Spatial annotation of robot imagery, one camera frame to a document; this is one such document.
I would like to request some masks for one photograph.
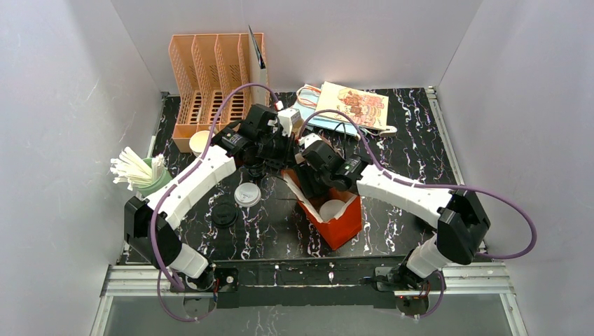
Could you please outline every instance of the marble pattern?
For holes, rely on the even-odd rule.
[[[431,114],[429,101],[422,88],[370,90],[389,97],[388,125],[397,128],[396,137],[368,136],[372,151],[388,169],[420,179],[424,183],[455,183],[446,150]],[[294,92],[280,93],[285,106],[292,105]],[[161,117],[153,154],[163,153],[173,176],[185,169],[194,157],[180,153],[172,133],[179,108],[179,97],[168,97]],[[343,147],[343,134],[315,129]],[[347,136],[349,155],[362,146]],[[262,200],[242,210],[237,223],[219,230],[210,223],[211,208],[218,202],[234,202],[233,191],[250,181],[245,169],[238,169],[210,190],[187,214],[179,228],[182,242],[204,253],[212,260],[307,258],[333,256],[406,255],[409,250],[432,236],[428,226],[415,216],[376,199],[363,198],[361,232],[336,251],[332,251],[301,207],[291,198],[287,186],[275,179],[257,181]],[[130,251],[123,263],[144,263]]]

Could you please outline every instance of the white lid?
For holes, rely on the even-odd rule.
[[[324,222],[327,222],[334,218],[344,206],[345,203],[343,201],[339,199],[330,199],[319,208],[319,216],[322,217]]]
[[[260,188],[253,183],[242,183],[235,189],[235,201],[240,207],[251,207],[260,202]]]
[[[190,151],[192,151],[194,155],[199,156],[200,154],[202,154],[208,141],[208,134],[208,131],[200,131],[198,133],[195,133],[190,138]]]

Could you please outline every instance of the orange box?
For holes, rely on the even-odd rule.
[[[299,205],[305,211],[308,219],[315,225],[318,232],[333,250],[338,249],[349,239],[361,231],[361,198],[348,191],[330,189],[329,197],[323,200],[308,200],[299,188],[299,181],[292,171],[283,172],[284,180],[295,196],[301,201]],[[328,222],[324,222],[319,215],[320,206],[329,200],[341,200],[344,207]]]

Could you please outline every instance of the robotic arm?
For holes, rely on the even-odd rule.
[[[403,288],[416,288],[432,272],[448,263],[469,264],[490,227],[476,194],[469,191],[412,188],[387,178],[370,164],[368,157],[341,157],[316,134],[295,141],[303,120],[298,110],[279,113],[262,105],[250,108],[245,120],[229,125],[213,138],[202,164],[193,174],[186,170],[144,201],[133,197],[125,206],[125,238],[152,265],[158,267],[149,232],[149,223],[159,199],[176,185],[160,205],[157,245],[165,265],[183,272],[196,283],[208,283],[214,264],[200,252],[182,244],[174,232],[191,207],[238,167],[245,166],[253,176],[262,176],[264,167],[292,168],[306,197],[329,188],[349,190],[373,197],[414,214],[436,229],[436,234],[413,249],[395,269],[391,280]],[[404,176],[399,179],[414,181]]]

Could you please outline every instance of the black lid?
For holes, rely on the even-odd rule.
[[[235,224],[239,209],[231,203],[219,203],[212,207],[211,222],[219,229],[229,228]]]

